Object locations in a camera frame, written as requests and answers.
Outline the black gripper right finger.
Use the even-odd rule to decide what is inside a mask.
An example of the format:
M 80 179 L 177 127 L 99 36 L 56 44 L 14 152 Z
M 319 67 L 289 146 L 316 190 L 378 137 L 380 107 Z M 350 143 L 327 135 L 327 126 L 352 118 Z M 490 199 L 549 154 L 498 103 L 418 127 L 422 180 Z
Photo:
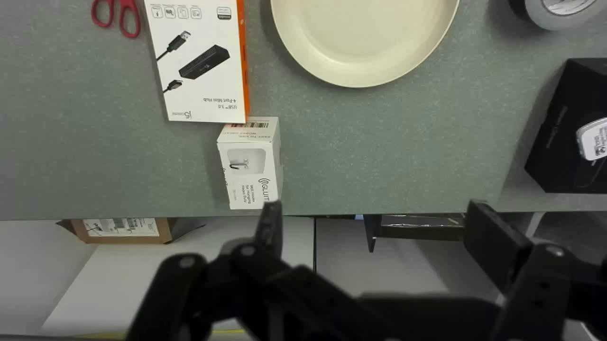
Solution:
M 564 247 L 532 243 L 477 201 L 467 209 L 464 245 L 505 296 L 492 341 L 562 341 L 574 275 Z

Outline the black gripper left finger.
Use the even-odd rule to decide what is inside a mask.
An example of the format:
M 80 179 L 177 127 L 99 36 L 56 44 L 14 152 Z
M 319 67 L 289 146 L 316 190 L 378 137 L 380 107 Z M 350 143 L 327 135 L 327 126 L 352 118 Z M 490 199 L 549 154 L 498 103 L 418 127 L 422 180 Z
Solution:
M 283 205 L 266 203 L 257 232 L 232 239 L 215 260 L 185 252 L 166 258 L 128 330 L 128 341 L 208 341 L 213 326 L 238 321 L 255 340 L 270 340 L 270 313 L 253 281 L 257 258 L 283 254 Z

